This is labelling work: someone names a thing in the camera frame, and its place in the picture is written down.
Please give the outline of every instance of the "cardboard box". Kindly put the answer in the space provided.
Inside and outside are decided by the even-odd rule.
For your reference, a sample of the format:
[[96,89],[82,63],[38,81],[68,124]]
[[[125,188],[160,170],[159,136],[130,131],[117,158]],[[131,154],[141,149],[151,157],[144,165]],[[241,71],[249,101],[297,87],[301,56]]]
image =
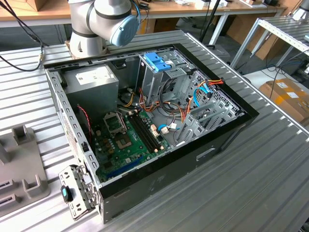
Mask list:
[[28,11],[39,11],[47,0],[8,0],[12,8],[19,8]]
[[[268,81],[259,88],[268,98],[273,83]],[[276,80],[271,100],[303,126],[309,124],[309,95],[290,79]]]

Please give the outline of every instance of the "green circuit board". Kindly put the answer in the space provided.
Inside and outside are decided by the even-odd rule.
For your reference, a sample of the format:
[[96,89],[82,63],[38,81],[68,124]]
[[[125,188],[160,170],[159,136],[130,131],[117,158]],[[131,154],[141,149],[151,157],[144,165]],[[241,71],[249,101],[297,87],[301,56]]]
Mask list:
[[[145,128],[151,132],[152,121],[146,112],[141,111],[138,115],[145,124]],[[110,135],[103,120],[92,127],[95,132],[94,152],[99,162],[96,174],[100,181],[107,181],[170,149],[168,142],[159,136],[153,138],[160,145],[160,149],[157,152],[149,151],[135,131],[134,126],[130,123],[128,116],[123,116],[122,119],[127,131],[126,133],[118,133],[115,136]]]

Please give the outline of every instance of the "ram slot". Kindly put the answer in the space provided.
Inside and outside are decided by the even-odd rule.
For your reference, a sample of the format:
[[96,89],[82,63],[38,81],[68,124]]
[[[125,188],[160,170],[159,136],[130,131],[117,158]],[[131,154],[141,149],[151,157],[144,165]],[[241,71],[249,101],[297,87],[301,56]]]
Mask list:
[[160,149],[160,144],[156,141],[156,139],[153,137],[147,126],[138,115],[129,116],[128,120],[133,126],[139,138],[145,144],[149,153],[153,153],[155,150],[158,151]]

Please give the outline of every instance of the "table leg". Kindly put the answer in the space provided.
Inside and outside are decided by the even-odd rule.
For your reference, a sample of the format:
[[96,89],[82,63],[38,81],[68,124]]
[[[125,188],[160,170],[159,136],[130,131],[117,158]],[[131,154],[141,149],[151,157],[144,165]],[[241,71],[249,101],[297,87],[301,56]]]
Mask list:
[[259,39],[259,41],[257,42],[256,46],[254,47],[254,49],[252,50],[252,54],[255,54],[260,47],[263,45],[266,37],[270,34],[270,32],[268,30],[265,30],[263,35],[261,36],[261,38]]
[[253,27],[251,28],[251,30],[249,31],[249,34],[247,35],[245,41],[242,43],[240,49],[238,50],[236,56],[234,57],[230,67],[233,69],[235,68],[235,66],[237,65],[237,63],[239,62],[242,54],[244,53],[244,51],[246,50],[248,44],[250,43],[251,39],[253,38],[253,36],[255,35],[257,29],[259,26],[259,19],[257,19],[253,25]]
[[[278,10],[274,17],[279,17],[282,14],[283,10]],[[261,36],[260,40],[257,42],[256,46],[252,50],[252,54],[255,54],[258,49],[263,45],[263,42],[265,41],[266,37],[270,34],[268,30],[265,30],[263,35]]]
[[224,14],[222,16],[220,16],[218,25],[216,26],[216,29],[213,32],[213,35],[211,37],[211,41],[209,42],[209,45],[213,45],[217,42],[217,39],[222,31],[222,28],[227,20],[228,14]]
[[284,53],[284,55],[280,58],[280,60],[278,61],[278,63],[276,64],[276,66],[280,66],[282,64],[282,62],[284,62],[285,58],[290,54],[290,52],[293,50],[293,46],[290,46],[289,49]]

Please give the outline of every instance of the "metal shelf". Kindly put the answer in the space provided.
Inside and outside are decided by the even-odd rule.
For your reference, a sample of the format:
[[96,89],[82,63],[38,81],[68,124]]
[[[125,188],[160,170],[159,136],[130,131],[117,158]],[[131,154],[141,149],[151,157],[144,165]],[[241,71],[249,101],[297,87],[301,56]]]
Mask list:
[[[258,18],[252,29],[250,30],[247,38],[240,47],[239,51],[237,52],[234,60],[232,61],[232,68],[237,65],[240,57],[243,55],[247,45],[255,35],[256,30],[259,26],[265,28],[266,32],[263,34],[255,48],[253,49],[253,53],[263,44],[268,34],[272,33],[281,38],[282,40],[286,41],[288,44],[298,49],[299,51],[306,51],[305,54],[309,56],[309,42],[304,39],[305,35],[309,34],[309,21],[301,24],[300,22],[293,20],[289,16]],[[280,64],[286,58],[286,56],[291,50],[292,49],[289,49],[288,52],[284,54],[278,64]]]

